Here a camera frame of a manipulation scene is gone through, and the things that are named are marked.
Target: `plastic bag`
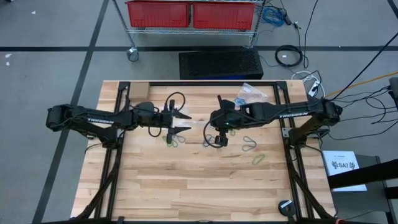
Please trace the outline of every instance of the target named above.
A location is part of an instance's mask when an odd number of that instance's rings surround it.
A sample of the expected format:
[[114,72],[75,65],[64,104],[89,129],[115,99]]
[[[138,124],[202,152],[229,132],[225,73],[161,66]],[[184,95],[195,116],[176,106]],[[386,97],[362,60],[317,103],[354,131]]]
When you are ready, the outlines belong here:
[[235,98],[235,108],[239,109],[241,105],[255,102],[268,102],[268,96],[253,86],[243,83],[242,88]]

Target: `white paper sign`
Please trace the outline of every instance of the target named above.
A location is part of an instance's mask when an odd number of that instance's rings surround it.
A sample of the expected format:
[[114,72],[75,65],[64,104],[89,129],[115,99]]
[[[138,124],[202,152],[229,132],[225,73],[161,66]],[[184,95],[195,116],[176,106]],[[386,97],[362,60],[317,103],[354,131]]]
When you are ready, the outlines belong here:
[[[353,151],[323,151],[323,160],[325,161],[326,170],[328,171],[329,176],[359,169],[359,165]],[[367,191],[367,188],[364,184],[361,184],[341,187],[333,189],[332,191]]]

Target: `shelf caster wheel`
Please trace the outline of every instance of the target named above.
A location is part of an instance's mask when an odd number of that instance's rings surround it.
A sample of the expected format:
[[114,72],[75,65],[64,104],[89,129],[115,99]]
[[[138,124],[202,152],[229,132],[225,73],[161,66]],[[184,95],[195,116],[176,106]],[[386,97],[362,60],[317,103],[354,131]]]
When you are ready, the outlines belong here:
[[138,50],[135,47],[130,48],[127,51],[127,58],[129,59],[130,62],[137,61],[139,59]]

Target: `wooden table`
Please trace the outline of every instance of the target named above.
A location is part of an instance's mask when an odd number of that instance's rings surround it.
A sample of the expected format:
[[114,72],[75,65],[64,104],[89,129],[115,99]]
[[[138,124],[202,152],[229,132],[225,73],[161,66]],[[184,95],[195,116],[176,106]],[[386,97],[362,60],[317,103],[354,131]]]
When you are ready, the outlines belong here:
[[[118,81],[105,81],[97,109],[113,111]],[[306,101],[301,81],[287,81],[291,102]],[[270,86],[257,86],[275,103]],[[181,91],[187,98],[183,113],[192,120],[175,120],[175,125],[191,126],[180,133],[185,143],[167,147],[161,136],[152,138],[147,128],[137,128],[126,133],[119,172],[113,219],[125,216],[126,220],[262,220],[286,221],[277,205],[281,200],[291,200],[291,188],[278,121],[260,128],[242,129],[235,136],[228,135],[228,147],[222,150],[203,147],[203,127],[210,113],[219,108],[217,95],[232,100],[240,86],[151,86],[149,101],[159,108],[166,97]],[[176,97],[178,107],[182,100]],[[300,126],[308,118],[296,118]],[[216,135],[213,128],[208,134]],[[257,142],[255,150],[242,151],[244,136]],[[99,141],[89,141],[89,146]],[[308,143],[318,147],[314,139]],[[255,156],[265,159],[252,165]],[[100,184],[105,150],[92,147],[85,156],[80,181],[73,205],[72,217],[83,211],[97,192]],[[323,160],[319,152],[302,149],[303,163],[310,190],[325,209],[335,213]],[[306,216],[303,196],[299,190],[300,204]]]

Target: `black floor tape line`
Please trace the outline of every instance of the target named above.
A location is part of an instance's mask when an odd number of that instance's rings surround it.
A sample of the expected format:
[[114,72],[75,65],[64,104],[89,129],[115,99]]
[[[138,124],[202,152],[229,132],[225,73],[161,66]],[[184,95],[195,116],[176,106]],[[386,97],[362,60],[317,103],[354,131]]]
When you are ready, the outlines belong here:
[[[72,100],[70,102],[71,105],[77,105],[81,89],[83,88],[83,84],[85,82],[86,74],[88,71],[88,67],[91,62],[91,58],[93,56],[94,46],[97,42],[98,35],[100,34],[102,22],[104,20],[106,8],[108,7],[109,0],[104,0],[102,3],[101,10],[99,12],[99,16],[97,18],[97,22],[95,24],[95,28],[93,31],[93,35],[91,36],[90,46],[88,47],[88,51],[86,53],[85,60],[83,62],[83,66],[81,67],[79,78],[75,87],[75,91],[73,92]],[[39,203],[37,204],[37,208],[35,211],[35,215],[33,217],[32,223],[41,223],[44,217],[45,209],[50,199],[50,194],[52,191],[52,187],[55,182],[55,176],[57,175],[58,168],[61,162],[63,150],[65,148],[65,144],[68,138],[69,131],[62,131],[60,139],[58,140],[57,148],[54,152],[54,156],[50,165],[49,172],[47,174],[47,178],[44,183],[44,187],[42,190],[42,194],[39,199]]]
[[394,0],[387,0],[387,2],[390,5],[392,11],[394,12],[394,14],[396,15],[396,17],[398,19],[398,8],[397,8],[396,4],[394,3]]
[[[275,51],[279,46],[255,46],[258,51]],[[310,52],[366,52],[379,51],[383,46],[307,46]],[[125,52],[130,46],[94,47],[94,52]],[[158,46],[137,47],[139,52],[185,52],[202,50],[238,50],[242,46]],[[0,52],[87,52],[90,47],[0,47]],[[388,46],[384,51],[398,51],[398,46]]]

